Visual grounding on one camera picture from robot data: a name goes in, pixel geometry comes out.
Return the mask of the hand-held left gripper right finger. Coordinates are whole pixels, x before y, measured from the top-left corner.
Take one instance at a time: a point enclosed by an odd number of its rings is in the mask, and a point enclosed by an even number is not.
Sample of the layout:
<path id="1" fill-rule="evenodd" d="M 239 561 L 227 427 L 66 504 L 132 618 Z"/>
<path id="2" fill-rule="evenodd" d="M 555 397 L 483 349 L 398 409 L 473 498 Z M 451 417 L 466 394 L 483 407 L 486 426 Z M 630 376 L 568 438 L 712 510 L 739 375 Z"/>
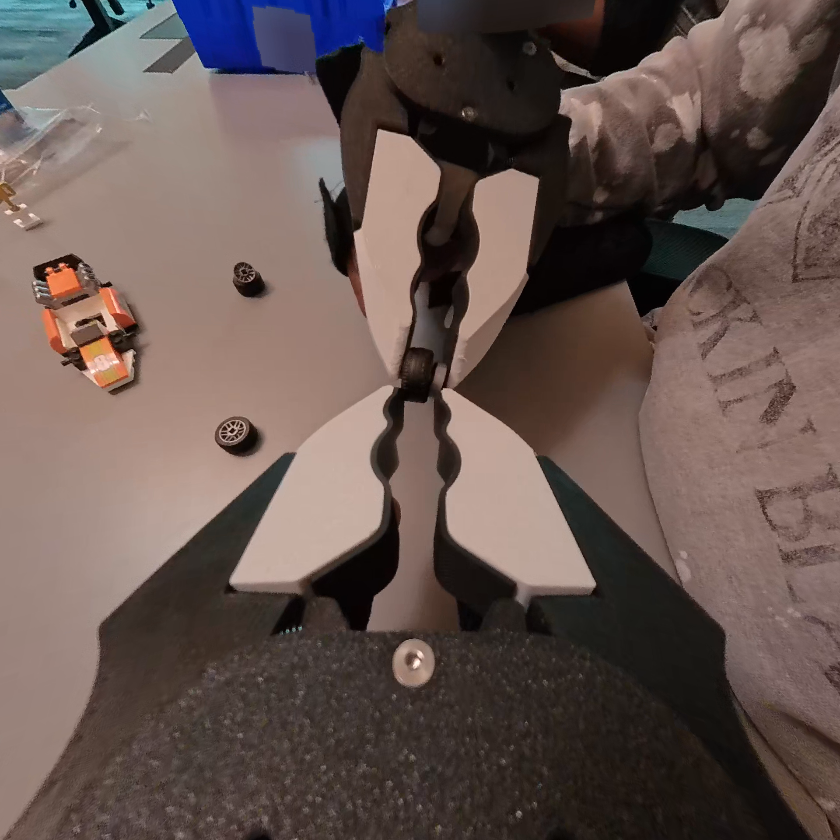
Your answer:
<path id="1" fill-rule="evenodd" d="M 437 398 L 437 577 L 456 598 L 590 595 L 595 578 L 539 459 L 456 391 Z"/>

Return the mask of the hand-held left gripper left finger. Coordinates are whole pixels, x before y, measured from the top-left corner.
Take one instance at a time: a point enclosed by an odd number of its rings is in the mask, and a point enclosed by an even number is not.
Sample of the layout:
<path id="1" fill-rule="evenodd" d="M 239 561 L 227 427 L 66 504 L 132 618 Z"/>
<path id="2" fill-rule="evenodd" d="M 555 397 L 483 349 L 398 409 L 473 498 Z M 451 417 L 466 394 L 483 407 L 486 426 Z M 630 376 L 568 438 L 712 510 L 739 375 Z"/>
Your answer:
<path id="1" fill-rule="evenodd" d="M 237 592 L 304 594 L 386 529 L 398 390 L 382 387 L 307 438 L 230 576 Z"/>

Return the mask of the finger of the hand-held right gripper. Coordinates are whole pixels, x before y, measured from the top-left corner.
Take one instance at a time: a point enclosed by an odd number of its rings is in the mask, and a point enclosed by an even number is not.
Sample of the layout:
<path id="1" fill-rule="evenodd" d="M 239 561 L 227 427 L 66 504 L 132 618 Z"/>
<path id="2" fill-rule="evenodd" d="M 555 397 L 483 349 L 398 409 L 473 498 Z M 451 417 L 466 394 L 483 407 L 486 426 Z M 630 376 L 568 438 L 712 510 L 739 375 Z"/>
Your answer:
<path id="1" fill-rule="evenodd" d="M 418 231 L 439 183 L 438 165 L 414 139 L 377 131 L 354 246 L 366 320 L 392 381 L 400 373 L 415 320 L 413 285 L 422 262 Z"/>
<path id="2" fill-rule="evenodd" d="M 464 270 L 442 283 L 448 296 L 441 361 L 454 389 L 496 341 L 528 278 L 539 179 L 508 169 L 472 175 L 456 234 Z"/>

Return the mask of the orange white lego car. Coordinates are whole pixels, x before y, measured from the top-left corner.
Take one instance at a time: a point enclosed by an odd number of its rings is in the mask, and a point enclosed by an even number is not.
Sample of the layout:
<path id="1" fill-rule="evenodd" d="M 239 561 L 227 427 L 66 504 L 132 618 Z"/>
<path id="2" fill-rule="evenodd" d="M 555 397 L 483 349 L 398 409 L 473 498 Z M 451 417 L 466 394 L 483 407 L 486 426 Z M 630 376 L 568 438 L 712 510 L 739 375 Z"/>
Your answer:
<path id="1" fill-rule="evenodd" d="M 32 290 L 50 348 L 104 392 L 134 381 L 140 325 L 124 295 L 77 255 L 33 267 Z"/>

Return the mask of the gold lego trophy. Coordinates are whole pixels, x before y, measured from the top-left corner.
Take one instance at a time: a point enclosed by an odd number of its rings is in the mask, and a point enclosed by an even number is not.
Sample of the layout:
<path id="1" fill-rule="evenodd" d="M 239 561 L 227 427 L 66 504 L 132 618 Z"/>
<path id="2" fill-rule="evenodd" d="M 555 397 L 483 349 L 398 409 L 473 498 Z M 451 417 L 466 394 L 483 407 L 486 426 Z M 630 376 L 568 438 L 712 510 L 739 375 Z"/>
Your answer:
<path id="1" fill-rule="evenodd" d="M 1 182 L 2 215 L 16 228 L 24 231 L 36 229 L 43 220 L 32 213 L 25 203 L 17 200 L 15 189 L 6 182 Z"/>

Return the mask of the black honeycomb wrist rest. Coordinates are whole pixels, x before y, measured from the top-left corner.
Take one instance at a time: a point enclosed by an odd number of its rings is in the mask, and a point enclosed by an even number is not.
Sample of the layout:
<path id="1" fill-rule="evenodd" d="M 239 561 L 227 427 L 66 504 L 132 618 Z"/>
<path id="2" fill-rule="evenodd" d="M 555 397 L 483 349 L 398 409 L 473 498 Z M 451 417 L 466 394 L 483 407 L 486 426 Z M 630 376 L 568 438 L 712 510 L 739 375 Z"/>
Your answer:
<path id="1" fill-rule="evenodd" d="M 647 262 L 653 236 L 642 217 L 556 227 L 528 268 L 528 281 L 511 310 L 516 318 L 635 277 Z"/>

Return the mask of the blue storage bin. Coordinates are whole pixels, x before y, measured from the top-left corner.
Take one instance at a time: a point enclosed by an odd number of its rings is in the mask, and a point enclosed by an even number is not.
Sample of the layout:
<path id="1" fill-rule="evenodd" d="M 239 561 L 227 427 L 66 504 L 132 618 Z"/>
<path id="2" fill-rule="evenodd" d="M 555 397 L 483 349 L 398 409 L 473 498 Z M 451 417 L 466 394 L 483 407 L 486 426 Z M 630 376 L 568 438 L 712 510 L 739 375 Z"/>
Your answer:
<path id="1" fill-rule="evenodd" d="M 229 74 L 312 75 L 346 46 L 382 48 L 388 1 L 174 1 L 203 66 Z"/>

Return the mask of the clear plastic bag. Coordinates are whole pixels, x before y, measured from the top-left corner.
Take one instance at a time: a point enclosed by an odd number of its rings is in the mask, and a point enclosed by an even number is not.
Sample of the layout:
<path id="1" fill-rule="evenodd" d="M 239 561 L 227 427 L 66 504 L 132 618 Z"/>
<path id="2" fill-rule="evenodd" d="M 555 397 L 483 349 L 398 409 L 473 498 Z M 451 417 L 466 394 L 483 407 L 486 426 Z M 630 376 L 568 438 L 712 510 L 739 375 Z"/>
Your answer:
<path id="1" fill-rule="evenodd" d="M 2 106 L 2 182 L 18 189 L 41 172 L 67 168 L 92 149 L 102 129 L 100 112 L 89 106 Z"/>

